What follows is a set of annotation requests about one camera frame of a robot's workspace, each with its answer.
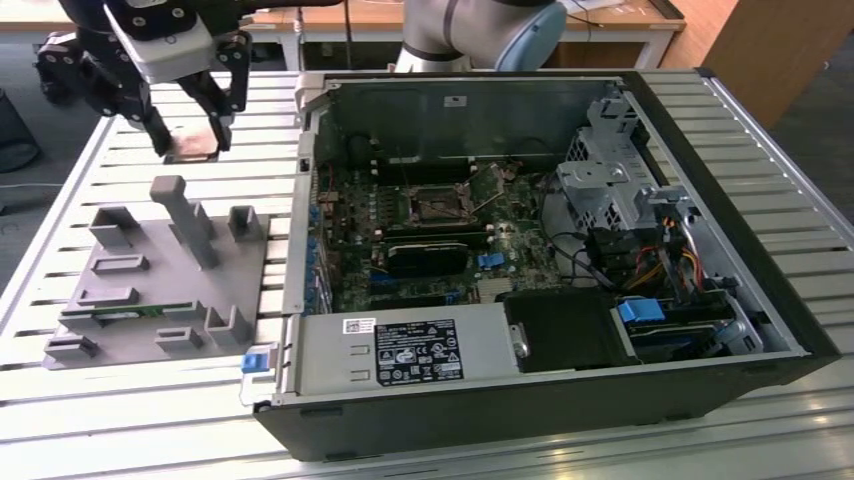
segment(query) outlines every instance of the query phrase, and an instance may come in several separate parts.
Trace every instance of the green circuit board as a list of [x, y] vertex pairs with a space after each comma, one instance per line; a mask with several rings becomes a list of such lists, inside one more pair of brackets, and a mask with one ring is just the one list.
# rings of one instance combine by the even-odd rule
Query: green circuit board
[[[492, 294], [482, 298], [484, 286], [508, 291], [560, 286], [560, 272], [539, 227], [541, 177], [541, 173], [514, 175], [506, 164], [493, 161], [477, 164], [477, 172], [460, 184], [378, 186], [364, 171], [336, 176], [340, 193], [324, 205], [329, 263], [334, 265], [333, 311], [426, 306], [420, 301], [464, 305], [492, 301]], [[328, 179], [321, 178], [320, 184], [328, 185]], [[429, 232], [433, 227], [464, 225], [484, 225], [490, 238], [482, 247], [469, 249], [460, 273], [418, 278], [388, 274], [381, 261], [388, 245], [376, 235], [378, 230], [420, 228]], [[500, 265], [481, 268], [477, 257], [497, 253], [502, 255]]]

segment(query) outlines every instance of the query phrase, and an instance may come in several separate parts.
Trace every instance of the motherboard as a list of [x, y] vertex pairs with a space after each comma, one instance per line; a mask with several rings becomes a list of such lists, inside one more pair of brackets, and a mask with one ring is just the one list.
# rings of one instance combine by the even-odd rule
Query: motherboard
[[318, 176], [332, 311], [486, 303], [560, 286], [539, 221], [545, 175], [509, 160], [428, 170], [394, 160]]

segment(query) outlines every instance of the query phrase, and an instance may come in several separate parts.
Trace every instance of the barcode sticker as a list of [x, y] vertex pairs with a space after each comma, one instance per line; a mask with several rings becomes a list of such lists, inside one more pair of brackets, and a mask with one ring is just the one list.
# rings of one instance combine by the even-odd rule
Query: barcode sticker
[[354, 333], [373, 333], [374, 325], [374, 318], [345, 318], [344, 335], [350, 335]]

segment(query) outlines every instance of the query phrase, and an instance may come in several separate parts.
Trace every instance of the white table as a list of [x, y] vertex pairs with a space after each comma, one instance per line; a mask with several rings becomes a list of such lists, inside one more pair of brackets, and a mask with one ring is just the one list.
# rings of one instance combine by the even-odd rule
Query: white table
[[[238, 357], [42, 370], [41, 349], [93, 244], [85, 224], [96, 205], [124, 204], [138, 219], [166, 218], [146, 196], [148, 182], [166, 173], [184, 175], [186, 196], [201, 200], [208, 215], [250, 204], [273, 216], [256, 342], [278, 338], [296, 76], [258, 72], [218, 163], [164, 166], [145, 134], [122, 119], [97, 126], [0, 298], [0, 477], [716, 480], [844, 473], [854, 467], [851, 227], [715, 81], [691, 71], [644, 77], [841, 360], [696, 420], [320, 464], [289, 458], [237, 401]], [[176, 86], [156, 86], [153, 99], [169, 126], [204, 121]]]

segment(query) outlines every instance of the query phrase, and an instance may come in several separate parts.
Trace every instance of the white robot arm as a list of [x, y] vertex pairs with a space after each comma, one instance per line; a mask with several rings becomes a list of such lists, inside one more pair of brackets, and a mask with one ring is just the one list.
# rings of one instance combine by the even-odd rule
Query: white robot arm
[[536, 70], [565, 29], [553, 0], [406, 0], [394, 72]]

